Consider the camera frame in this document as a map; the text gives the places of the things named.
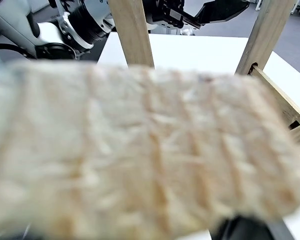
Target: white table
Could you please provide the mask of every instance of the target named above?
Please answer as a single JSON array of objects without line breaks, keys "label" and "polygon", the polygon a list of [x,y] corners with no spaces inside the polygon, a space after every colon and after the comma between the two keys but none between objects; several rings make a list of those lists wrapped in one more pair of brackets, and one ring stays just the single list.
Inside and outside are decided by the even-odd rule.
[{"label": "white table", "polygon": [[[234,74],[247,38],[150,34],[156,68]],[[127,66],[119,37],[111,33],[98,64]],[[300,73],[276,53],[272,53],[264,72],[300,107]],[[300,210],[284,219],[295,240],[300,240]],[[182,240],[208,240],[201,232]]]}]

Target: gray floor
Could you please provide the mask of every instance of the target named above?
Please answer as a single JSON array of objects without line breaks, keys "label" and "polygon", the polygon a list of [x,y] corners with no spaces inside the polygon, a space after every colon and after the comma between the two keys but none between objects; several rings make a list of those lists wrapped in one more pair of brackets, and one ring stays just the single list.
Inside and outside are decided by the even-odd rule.
[{"label": "gray floor", "polygon": [[[195,15],[206,0],[186,0],[185,11]],[[223,37],[248,37],[252,30],[253,24],[257,18],[258,12],[255,11],[255,4],[236,18],[222,23],[208,24],[196,31],[199,36],[223,36]],[[57,10],[47,7],[35,14],[38,22],[47,21],[57,14]],[[0,43],[7,43],[9,40],[0,36]],[[86,54],[84,60],[97,61],[103,49],[105,41],[95,44],[91,54]],[[300,15],[291,15],[274,51],[286,60],[290,65],[300,72]],[[21,58],[17,53],[0,50],[0,57],[6,62],[13,59]]]}]

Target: black cable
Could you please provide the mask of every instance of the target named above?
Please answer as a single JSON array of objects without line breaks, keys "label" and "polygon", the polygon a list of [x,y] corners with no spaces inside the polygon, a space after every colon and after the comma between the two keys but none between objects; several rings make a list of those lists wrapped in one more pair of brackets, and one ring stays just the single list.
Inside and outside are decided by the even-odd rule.
[{"label": "black cable", "polygon": [[11,50],[11,51],[15,51],[15,52],[23,55],[27,59],[36,59],[33,55],[31,55],[30,53],[28,53],[23,48],[21,48],[19,46],[16,46],[16,45],[13,45],[13,44],[0,43],[0,50]]}]

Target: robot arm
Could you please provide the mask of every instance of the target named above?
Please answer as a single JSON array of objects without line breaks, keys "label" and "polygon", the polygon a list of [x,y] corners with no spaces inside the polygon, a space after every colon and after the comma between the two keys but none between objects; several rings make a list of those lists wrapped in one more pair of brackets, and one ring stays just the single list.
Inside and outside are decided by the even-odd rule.
[{"label": "robot arm", "polygon": [[[103,39],[115,26],[106,0],[79,0],[73,12],[62,2],[49,0],[59,16],[52,22],[37,23],[28,0],[0,0],[0,33],[35,59],[77,59]],[[228,21],[244,11],[246,0],[206,2],[196,16],[184,12],[185,0],[143,0],[149,29],[160,25],[181,29],[185,24],[199,29],[208,23]]]}]

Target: wooden frame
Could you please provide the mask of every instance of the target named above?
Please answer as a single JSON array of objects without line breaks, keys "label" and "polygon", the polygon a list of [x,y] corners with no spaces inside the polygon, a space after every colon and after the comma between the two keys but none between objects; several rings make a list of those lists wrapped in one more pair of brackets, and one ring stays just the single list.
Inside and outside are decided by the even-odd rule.
[{"label": "wooden frame", "polygon": [[[108,0],[125,59],[130,64],[154,66],[142,0]],[[291,128],[300,125],[300,108],[263,72],[296,0],[263,0],[259,15],[236,69],[269,87]],[[300,144],[300,126],[291,131]]]}]

